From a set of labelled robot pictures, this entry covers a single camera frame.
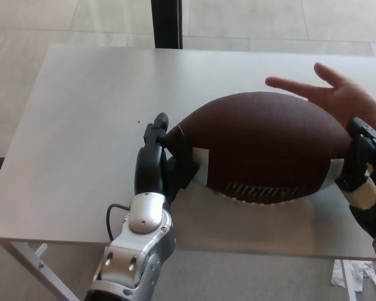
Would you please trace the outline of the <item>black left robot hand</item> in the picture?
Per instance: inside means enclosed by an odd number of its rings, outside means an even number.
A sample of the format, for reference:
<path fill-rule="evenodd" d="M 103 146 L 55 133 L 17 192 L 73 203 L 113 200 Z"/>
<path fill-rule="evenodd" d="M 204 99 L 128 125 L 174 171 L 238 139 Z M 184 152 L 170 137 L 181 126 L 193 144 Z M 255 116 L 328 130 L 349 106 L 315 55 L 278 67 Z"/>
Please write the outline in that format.
<path fill-rule="evenodd" d="M 172 203 L 197 174 L 200 165 L 194 161 L 193 146 L 180 126 L 168 131 L 169 118 L 162 112 L 148 124 L 144 146 L 135 165 L 135 194 L 159 193 Z"/>

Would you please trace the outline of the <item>person's bare hand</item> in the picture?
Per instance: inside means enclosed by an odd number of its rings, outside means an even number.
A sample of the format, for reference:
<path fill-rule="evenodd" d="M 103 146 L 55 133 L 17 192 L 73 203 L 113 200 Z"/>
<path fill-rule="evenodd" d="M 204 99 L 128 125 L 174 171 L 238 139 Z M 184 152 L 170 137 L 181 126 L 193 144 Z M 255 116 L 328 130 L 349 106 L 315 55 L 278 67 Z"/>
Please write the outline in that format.
<path fill-rule="evenodd" d="M 376 129 L 376 100 L 351 78 L 321 63 L 314 72 L 328 87 L 310 85 L 281 77 L 267 77 L 265 84 L 294 93 L 319 106 L 346 125 L 350 118 L 359 117 Z"/>

